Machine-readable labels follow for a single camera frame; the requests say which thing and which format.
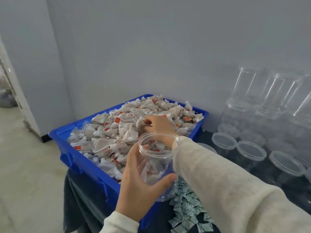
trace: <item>gray wall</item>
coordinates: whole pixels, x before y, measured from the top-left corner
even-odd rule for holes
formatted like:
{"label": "gray wall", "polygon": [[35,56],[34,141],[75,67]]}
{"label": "gray wall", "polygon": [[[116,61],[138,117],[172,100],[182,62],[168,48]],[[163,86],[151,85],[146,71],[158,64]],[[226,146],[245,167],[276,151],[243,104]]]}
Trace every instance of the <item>gray wall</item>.
{"label": "gray wall", "polygon": [[0,35],[40,135],[72,122],[46,0],[0,0]]}
{"label": "gray wall", "polygon": [[76,118],[145,93],[208,110],[238,66],[311,66],[311,0],[47,0]]}

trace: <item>concrete floor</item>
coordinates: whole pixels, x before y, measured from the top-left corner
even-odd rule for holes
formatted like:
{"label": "concrete floor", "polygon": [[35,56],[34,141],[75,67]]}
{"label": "concrete floor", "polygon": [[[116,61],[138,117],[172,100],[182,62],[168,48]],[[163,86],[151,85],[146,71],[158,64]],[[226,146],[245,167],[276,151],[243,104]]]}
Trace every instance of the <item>concrete floor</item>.
{"label": "concrete floor", "polygon": [[0,232],[63,232],[67,167],[55,142],[41,143],[18,108],[0,108]]}

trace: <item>blue plastic bin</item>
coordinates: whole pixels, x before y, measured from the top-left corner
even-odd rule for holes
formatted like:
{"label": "blue plastic bin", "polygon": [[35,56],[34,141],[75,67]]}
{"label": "blue plastic bin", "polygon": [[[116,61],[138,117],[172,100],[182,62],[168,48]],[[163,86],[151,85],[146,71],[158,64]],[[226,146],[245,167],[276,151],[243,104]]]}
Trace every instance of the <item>blue plastic bin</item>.
{"label": "blue plastic bin", "polygon": [[[134,101],[136,99],[141,99],[142,97],[151,97],[152,94],[145,94],[140,97],[134,98],[129,101]],[[60,150],[60,160],[63,161],[64,164],[68,166],[71,170],[75,171],[76,173],[82,174],[86,173],[88,176],[90,176],[92,179],[94,179],[97,183],[103,186],[105,190],[105,194],[107,197],[107,204],[111,206],[111,208],[115,209],[118,201],[118,196],[120,192],[120,184],[117,183],[114,179],[112,179],[109,175],[107,175],[104,171],[102,171],[99,167],[97,167],[92,161],[88,160],[86,157],[84,157],[81,153],[79,153],[77,150],[75,150],[68,142],[66,141],[67,138],[70,136],[71,131],[78,127],[78,129],[81,129],[84,122],[88,121],[90,122],[92,118],[94,118],[97,114],[102,114],[104,112],[109,113],[109,111],[114,109],[120,109],[123,105],[119,104],[116,106],[113,106],[109,109],[103,110],[101,112],[98,112],[96,114],[93,114],[91,116],[88,116],[86,118],[80,119],[76,122],[67,124],[65,126],[59,127],[49,133],[49,136],[56,141],[59,150]],[[204,118],[208,116],[208,112],[199,108],[193,107],[193,110],[197,113],[203,113]],[[189,135],[189,138],[196,141],[196,139],[200,136],[202,132],[202,124],[203,120],[200,121],[191,134]],[[158,208],[160,207],[161,203],[155,203],[152,208],[149,210],[149,212],[144,216],[144,218],[140,221],[140,228],[146,229],[151,221],[153,220],[153,217],[156,215]]]}

